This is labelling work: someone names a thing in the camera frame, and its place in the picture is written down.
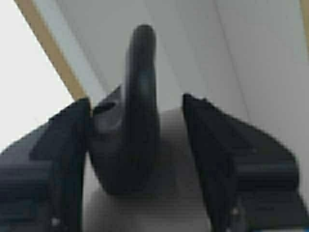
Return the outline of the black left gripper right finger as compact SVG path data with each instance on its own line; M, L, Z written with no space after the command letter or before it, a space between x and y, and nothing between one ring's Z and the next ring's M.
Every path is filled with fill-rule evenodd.
M295 155L267 132L185 93L182 111L214 232L306 232Z

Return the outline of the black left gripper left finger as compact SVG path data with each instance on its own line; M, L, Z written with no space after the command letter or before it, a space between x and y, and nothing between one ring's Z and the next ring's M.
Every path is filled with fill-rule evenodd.
M81 98L1 152L1 231L82 231L89 120Z

